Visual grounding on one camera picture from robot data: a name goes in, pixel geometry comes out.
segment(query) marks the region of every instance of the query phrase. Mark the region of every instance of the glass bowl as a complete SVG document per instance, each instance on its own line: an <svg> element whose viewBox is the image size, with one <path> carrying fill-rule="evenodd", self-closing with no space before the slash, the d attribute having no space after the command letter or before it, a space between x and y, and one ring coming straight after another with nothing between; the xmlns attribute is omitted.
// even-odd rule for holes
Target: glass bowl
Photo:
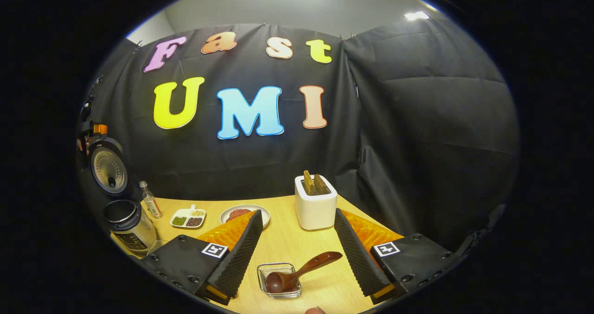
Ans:
<svg viewBox="0 0 594 314"><path fill-rule="evenodd" d="M274 299L292 299L301 295L301 282L297 280L297 291L283 293L269 293L266 289L266 276L270 272L282 272L291 274L295 272L295 267L291 263L264 263L258 266L258 283L262 292Z"/></svg>

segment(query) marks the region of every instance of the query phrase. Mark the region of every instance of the peach letter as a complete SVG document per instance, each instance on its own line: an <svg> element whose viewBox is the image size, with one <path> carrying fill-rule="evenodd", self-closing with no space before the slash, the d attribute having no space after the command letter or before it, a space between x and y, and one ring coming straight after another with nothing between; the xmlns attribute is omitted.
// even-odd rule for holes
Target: peach letter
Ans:
<svg viewBox="0 0 594 314"><path fill-rule="evenodd" d="M319 86L303 86L299 88L305 96L304 128L323 128L328 123L322 115L323 88Z"/></svg>
<svg viewBox="0 0 594 314"><path fill-rule="evenodd" d="M178 45L182 45L186 40L187 38L183 36L170 41L164 41L163 43L158 43L157 50L155 50L153 58L151 58L150 63L144 69L144 73L163 67L165 65L163 57L170 58L175 52L175 49L178 48Z"/></svg>
<svg viewBox="0 0 594 314"><path fill-rule="evenodd" d="M235 32L225 31L212 35L206 39L206 44L202 46L200 52L209 54L216 51L226 51L235 47Z"/></svg>
<svg viewBox="0 0 594 314"><path fill-rule="evenodd" d="M266 48L266 53L273 58L288 59L293 56L293 50L289 48L293 44L286 38L272 37L266 43L269 46Z"/></svg>
<svg viewBox="0 0 594 314"><path fill-rule="evenodd" d="M186 98L184 102L184 109L177 115L172 115L169 112L169 105L171 102L171 93L176 86L175 82L168 82L158 85L155 88L155 111L153 117L155 124L160 128L181 128L196 114L196 107L198 106L198 88L200 84L204 83L203 77L191 77L184 81L183 85L186 87Z"/></svg>
<svg viewBox="0 0 594 314"><path fill-rule="evenodd" d="M311 58L316 60L319 63L329 63L332 61L332 58L327 57L324 54L324 50L330 50L330 45L324 44L324 41L321 39L310 40L305 43L305 45L311 46L310 54Z"/></svg>

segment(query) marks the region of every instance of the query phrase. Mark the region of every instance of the blue letter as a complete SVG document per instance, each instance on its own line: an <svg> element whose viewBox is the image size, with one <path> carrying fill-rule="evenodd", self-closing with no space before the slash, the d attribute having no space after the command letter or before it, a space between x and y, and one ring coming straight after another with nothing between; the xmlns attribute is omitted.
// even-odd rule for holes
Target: blue letter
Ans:
<svg viewBox="0 0 594 314"><path fill-rule="evenodd" d="M233 118L237 120L244 134L250 135L258 116L260 117L260 125L256 129L258 135L282 134L284 127L278 121L278 96L281 92L279 87L260 88L252 105L248 104L237 88L217 92L217 97L223 102L223 122L217 134L219 139L233 139L239 136L239 130L235 129Z"/></svg>

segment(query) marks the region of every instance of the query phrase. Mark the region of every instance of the pink letter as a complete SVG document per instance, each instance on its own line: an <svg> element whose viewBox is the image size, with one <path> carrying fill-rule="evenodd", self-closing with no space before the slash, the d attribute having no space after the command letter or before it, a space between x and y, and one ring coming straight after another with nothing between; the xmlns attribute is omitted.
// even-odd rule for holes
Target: pink letter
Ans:
<svg viewBox="0 0 594 314"><path fill-rule="evenodd" d="M304 128L323 128L327 122L322 115L323 88L319 86L303 86L299 88L305 96L305 121Z"/></svg>
<svg viewBox="0 0 594 314"><path fill-rule="evenodd" d="M175 52L178 45L182 45L186 41L186 37L180 37L169 41L164 41L163 43L157 44L157 50L155 50L155 54L153 54L153 58L150 60L150 63L144 69L144 73L147 71L159 69L165 65L163 62L163 57L169 58Z"/></svg>

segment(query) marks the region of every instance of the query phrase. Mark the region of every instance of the glass bottle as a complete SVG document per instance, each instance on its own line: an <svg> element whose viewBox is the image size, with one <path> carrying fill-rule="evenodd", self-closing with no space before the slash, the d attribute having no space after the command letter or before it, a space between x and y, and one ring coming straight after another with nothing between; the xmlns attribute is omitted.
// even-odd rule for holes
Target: glass bottle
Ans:
<svg viewBox="0 0 594 314"><path fill-rule="evenodd" d="M147 205L148 211L153 215L155 219L160 219L163 217L163 213L159 210L159 206L157 205L157 200L155 200L155 196L151 191L149 191L149 187L145 181L140 182L140 188L142 188L142 199L144 203Z"/></svg>

